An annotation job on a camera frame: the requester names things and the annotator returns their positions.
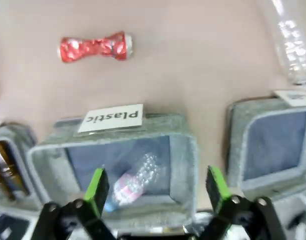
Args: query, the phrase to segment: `screw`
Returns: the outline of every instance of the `screw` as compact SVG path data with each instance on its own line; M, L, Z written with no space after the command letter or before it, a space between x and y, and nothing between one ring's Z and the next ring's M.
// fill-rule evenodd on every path
M239 204L239 203L241 202L241 201L239 200L239 198L236 197L236 196L232 197L232 201L233 201L233 203L235 203L235 204Z
M50 212L54 211L55 209L56 209L56 205L54 204L49 207Z
M83 202L82 202L82 201L78 201L78 202L76 203L76 208L79 209L82 205L83 205Z
M262 199L262 198L258 199L257 201L258 201L258 203L259 203L260 205L263 205L263 206L266 206L266 205L267 205L267 202L266 202L264 199Z

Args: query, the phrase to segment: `paper sign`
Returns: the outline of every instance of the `paper sign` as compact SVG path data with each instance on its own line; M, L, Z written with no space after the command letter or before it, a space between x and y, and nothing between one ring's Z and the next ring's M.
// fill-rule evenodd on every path
M277 96L283 99L292 107L306 106L306 91L300 90L277 90L274 91Z
M91 110L86 114L78 133L142 125L143 104Z

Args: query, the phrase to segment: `black object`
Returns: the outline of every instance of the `black object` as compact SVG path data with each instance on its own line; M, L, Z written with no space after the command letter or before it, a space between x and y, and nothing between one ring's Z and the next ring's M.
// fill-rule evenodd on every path
M251 240L286 240L274 206L267 197L251 202L233 195L223 202L218 215L199 237L194 234L172 236L122 235L119 240L221 240L232 224L242 225ZM97 218L91 206L77 199L60 207L47 203L39 216L32 240L65 240L74 228L82 227L92 240L116 240L104 222Z
M25 235L29 222L0 214L0 240L19 240Z

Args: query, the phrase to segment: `table surface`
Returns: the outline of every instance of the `table surface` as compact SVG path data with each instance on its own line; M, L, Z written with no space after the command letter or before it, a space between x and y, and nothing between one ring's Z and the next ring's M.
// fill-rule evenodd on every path
M62 37L119 30L133 36L130 60L58 58ZM282 74L255 0L0 1L0 118L42 140L58 119L91 109L183 113L200 148L199 208L210 207L207 165L224 169L227 107L285 87Z

